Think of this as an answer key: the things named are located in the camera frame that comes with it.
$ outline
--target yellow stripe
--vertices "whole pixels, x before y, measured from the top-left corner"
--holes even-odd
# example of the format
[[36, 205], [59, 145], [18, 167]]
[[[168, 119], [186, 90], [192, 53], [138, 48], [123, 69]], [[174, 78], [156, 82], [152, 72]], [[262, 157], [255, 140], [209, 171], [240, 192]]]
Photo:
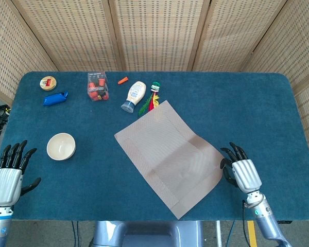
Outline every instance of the yellow stripe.
[[254, 221], [248, 220], [247, 227], [248, 227], [249, 243], [251, 247], [258, 247], [258, 245], [256, 244]]

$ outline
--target white bowl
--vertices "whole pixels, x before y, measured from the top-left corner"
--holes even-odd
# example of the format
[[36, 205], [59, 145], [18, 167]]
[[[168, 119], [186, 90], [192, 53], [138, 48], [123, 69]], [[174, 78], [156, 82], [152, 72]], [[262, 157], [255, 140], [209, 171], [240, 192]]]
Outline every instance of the white bowl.
[[49, 157], [56, 161], [70, 158], [75, 151], [76, 142], [73, 137], [67, 133], [54, 135], [47, 144], [47, 153]]

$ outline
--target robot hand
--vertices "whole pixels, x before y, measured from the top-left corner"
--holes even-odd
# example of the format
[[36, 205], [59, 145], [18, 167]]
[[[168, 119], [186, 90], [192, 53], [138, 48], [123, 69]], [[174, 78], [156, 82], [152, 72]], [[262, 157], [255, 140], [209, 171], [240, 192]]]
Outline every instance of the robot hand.
[[[253, 210], [263, 236], [277, 241], [281, 247], [292, 247], [281, 232], [265, 195], [259, 192], [262, 182], [252, 160], [247, 158], [241, 147], [234, 143], [230, 145], [234, 152], [229, 148], [221, 148], [230, 158], [222, 159], [220, 164], [226, 180], [247, 194], [247, 202], [243, 203], [243, 207]], [[235, 178], [230, 176], [228, 167], [232, 168]]]
[[27, 141], [8, 145], [0, 158], [0, 247], [5, 246], [10, 231], [13, 206], [20, 196], [37, 187], [41, 178], [37, 178], [31, 185], [22, 188], [23, 175], [32, 154], [37, 150], [33, 148], [26, 152], [22, 158], [23, 149]]

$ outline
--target yellow lid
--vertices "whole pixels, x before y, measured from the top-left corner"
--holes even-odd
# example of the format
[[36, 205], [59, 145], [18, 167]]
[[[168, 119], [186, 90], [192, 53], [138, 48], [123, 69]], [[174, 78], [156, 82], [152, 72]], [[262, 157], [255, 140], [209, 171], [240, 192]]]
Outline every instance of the yellow lid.
[[52, 76], [46, 76], [41, 79], [40, 87], [46, 91], [52, 90], [56, 87], [56, 79]]

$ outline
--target white squeeze bottle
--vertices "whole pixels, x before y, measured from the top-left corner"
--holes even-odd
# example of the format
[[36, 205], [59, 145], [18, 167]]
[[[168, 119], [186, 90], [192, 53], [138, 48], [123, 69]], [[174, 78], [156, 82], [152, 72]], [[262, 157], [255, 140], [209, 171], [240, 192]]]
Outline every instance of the white squeeze bottle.
[[143, 98], [146, 85], [142, 81], [137, 81], [129, 89], [127, 99], [122, 105], [126, 112], [133, 113], [135, 105]]

